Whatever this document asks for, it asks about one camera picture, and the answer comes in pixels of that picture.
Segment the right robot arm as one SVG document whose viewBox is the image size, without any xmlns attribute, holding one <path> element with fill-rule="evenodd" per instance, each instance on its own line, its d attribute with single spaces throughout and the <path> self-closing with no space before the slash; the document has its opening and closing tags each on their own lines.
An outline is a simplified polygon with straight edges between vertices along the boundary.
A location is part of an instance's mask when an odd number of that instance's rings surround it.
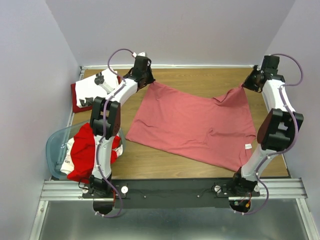
<svg viewBox="0 0 320 240">
<path fill-rule="evenodd" d="M 281 53 L 266 55 L 254 65 L 242 87 L 262 93 L 268 114 L 257 133 L 257 147 L 246 164 L 233 175 L 230 191 L 236 195 L 252 193 L 261 173 L 271 160 L 288 152 L 296 143 L 304 116 L 291 105 L 283 75 L 278 73 Z"/>
</svg>

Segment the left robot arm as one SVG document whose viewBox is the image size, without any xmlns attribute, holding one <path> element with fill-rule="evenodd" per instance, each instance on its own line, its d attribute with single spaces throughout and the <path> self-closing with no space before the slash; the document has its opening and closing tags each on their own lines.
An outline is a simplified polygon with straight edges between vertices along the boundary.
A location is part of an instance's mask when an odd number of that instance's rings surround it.
<svg viewBox="0 0 320 240">
<path fill-rule="evenodd" d="M 121 128 L 121 107 L 132 95 L 155 81 L 151 63 L 148 57 L 137 55 L 119 86 L 107 97 L 96 97 L 93 101 L 89 124 L 94 135 L 95 155 L 89 185 L 101 198 L 112 190 L 112 145 Z"/>
</svg>

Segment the pink polo shirt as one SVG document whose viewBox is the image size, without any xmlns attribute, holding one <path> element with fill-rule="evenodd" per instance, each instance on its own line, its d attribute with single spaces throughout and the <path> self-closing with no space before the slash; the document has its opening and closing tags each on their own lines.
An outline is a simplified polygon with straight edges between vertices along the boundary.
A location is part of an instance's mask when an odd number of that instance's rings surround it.
<svg viewBox="0 0 320 240">
<path fill-rule="evenodd" d="M 206 98 L 151 84 L 126 139 L 198 162 L 237 171 L 256 139 L 245 90 Z"/>
</svg>

